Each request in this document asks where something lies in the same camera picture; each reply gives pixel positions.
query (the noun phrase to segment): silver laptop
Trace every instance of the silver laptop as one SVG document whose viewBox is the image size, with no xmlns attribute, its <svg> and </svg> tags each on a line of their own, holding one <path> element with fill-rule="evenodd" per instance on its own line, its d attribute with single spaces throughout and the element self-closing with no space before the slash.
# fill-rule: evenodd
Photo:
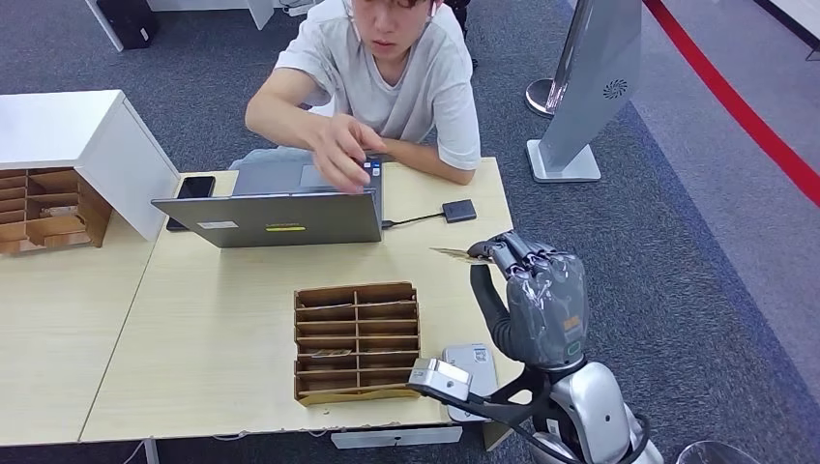
<svg viewBox="0 0 820 464">
<path fill-rule="evenodd" d="M 381 161 L 365 166 L 363 194 L 335 190 L 312 164 L 261 161 L 240 167 L 232 196 L 151 203 L 222 248 L 379 242 Z"/>
</svg>

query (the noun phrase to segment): red line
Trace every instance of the red line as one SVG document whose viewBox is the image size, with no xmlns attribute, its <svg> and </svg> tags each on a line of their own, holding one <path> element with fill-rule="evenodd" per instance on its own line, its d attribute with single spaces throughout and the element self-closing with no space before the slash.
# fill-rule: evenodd
<svg viewBox="0 0 820 464">
<path fill-rule="evenodd" d="M 706 55 L 697 47 L 687 31 L 672 17 L 660 0 L 643 0 L 643 3 L 655 16 L 660 27 L 669 36 L 669 39 L 684 55 L 684 58 L 700 76 L 703 83 L 709 87 L 712 94 L 724 108 L 735 118 L 757 145 L 772 159 L 780 169 L 792 180 L 800 191 L 815 205 L 820 207 L 820 176 L 811 169 L 800 156 L 777 136 L 753 109 L 735 92 L 729 82 L 720 75 Z"/>
</svg>

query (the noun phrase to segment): cardboard divider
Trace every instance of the cardboard divider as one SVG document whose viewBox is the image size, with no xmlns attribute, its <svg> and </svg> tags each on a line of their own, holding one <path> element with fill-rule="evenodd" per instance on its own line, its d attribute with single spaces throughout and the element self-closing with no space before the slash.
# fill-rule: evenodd
<svg viewBox="0 0 820 464">
<path fill-rule="evenodd" d="M 359 368 L 389 369 L 394 366 L 413 365 L 419 357 L 418 351 L 394 351 L 389 353 L 360 353 Z"/>
<path fill-rule="evenodd" d="M 297 322 L 297 336 L 356 336 L 356 321 Z"/>
<path fill-rule="evenodd" d="M 0 213 L 7 213 L 9 211 L 23 211 L 25 210 L 25 198 L 17 198 L 14 200 L 0 201 Z"/>
<path fill-rule="evenodd" d="M 359 367 L 358 359 L 355 354 L 318 358 L 312 355 L 298 355 L 296 373 L 314 370 L 356 370 Z"/>
<path fill-rule="evenodd" d="M 418 335 L 418 319 L 383 319 L 361 320 L 358 324 L 359 335 Z"/>
<path fill-rule="evenodd" d="M 29 182 L 42 187 L 47 193 L 73 193 L 77 192 L 78 177 L 73 169 L 55 170 L 31 174 Z"/>
<path fill-rule="evenodd" d="M 20 177 L 25 176 L 26 170 L 25 169 L 6 169 L 0 171 L 0 179 L 9 179 L 10 177 Z"/>
<path fill-rule="evenodd" d="M 0 224 L 11 224 L 23 222 L 25 220 L 25 210 L 6 211 L 0 213 Z"/>
<path fill-rule="evenodd" d="M 322 392 L 358 387 L 356 372 L 322 372 L 297 377 L 299 392 Z"/>
<path fill-rule="evenodd" d="M 0 224 L 0 253 L 15 252 L 17 243 L 25 239 L 25 222 Z"/>
<path fill-rule="evenodd" d="M 411 370 L 412 367 L 366 370 L 361 372 L 361 385 L 359 387 L 404 384 L 410 378 Z"/>
<path fill-rule="evenodd" d="M 25 176 L 0 178 L 0 189 L 17 189 L 25 187 Z"/>
<path fill-rule="evenodd" d="M 413 301 L 357 305 L 362 320 L 416 319 L 416 307 L 416 302 Z"/>
<path fill-rule="evenodd" d="M 419 349 L 419 338 L 416 335 L 390 335 L 390 336 L 360 336 L 359 352 L 371 350 L 396 350 L 410 351 Z"/>
<path fill-rule="evenodd" d="M 421 353 L 418 315 L 409 282 L 295 292 L 297 401 L 417 397 L 406 382 Z"/>
<path fill-rule="evenodd" d="M 356 307 L 353 304 L 339 306 L 319 306 L 296 308 L 297 322 L 356 321 Z"/>
<path fill-rule="evenodd" d="M 300 348 L 300 354 L 315 355 L 317 350 L 350 350 L 356 351 L 355 336 L 300 336 L 296 338 L 296 343 Z"/>
<path fill-rule="evenodd" d="M 25 198 L 25 187 L 0 188 L 0 201 L 15 200 L 19 198 Z"/>
<path fill-rule="evenodd" d="M 72 168 L 0 171 L 0 253 L 103 245 L 112 208 Z"/>
</svg>

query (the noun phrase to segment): label on device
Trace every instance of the label on device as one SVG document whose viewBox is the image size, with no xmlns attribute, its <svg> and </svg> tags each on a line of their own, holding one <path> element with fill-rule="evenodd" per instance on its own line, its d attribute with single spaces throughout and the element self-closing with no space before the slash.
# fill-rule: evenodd
<svg viewBox="0 0 820 464">
<path fill-rule="evenodd" d="M 547 419 L 546 420 L 546 429 L 549 431 L 551 435 L 561 436 L 561 429 L 558 428 L 558 421 L 555 419 Z"/>
<path fill-rule="evenodd" d="M 239 227 L 236 222 L 232 220 L 218 220 L 216 222 L 198 222 L 196 225 L 205 230 L 211 229 L 234 229 Z"/>
<path fill-rule="evenodd" d="M 486 363 L 486 348 L 473 348 L 476 363 Z"/>
</svg>

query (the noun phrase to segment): smartphone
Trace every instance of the smartphone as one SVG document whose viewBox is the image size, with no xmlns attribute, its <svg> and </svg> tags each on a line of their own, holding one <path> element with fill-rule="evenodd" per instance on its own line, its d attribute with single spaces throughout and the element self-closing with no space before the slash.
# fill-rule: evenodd
<svg viewBox="0 0 820 464">
<path fill-rule="evenodd" d="M 182 181 L 177 198 L 207 198 L 214 193 L 214 184 L 216 182 L 217 179 L 214 176 L 187 177 Z M 165 228 L 171 232 L 188 230 L 186 226 L 173 217 L 168 218 L 168 224 Z"/>
</svg>

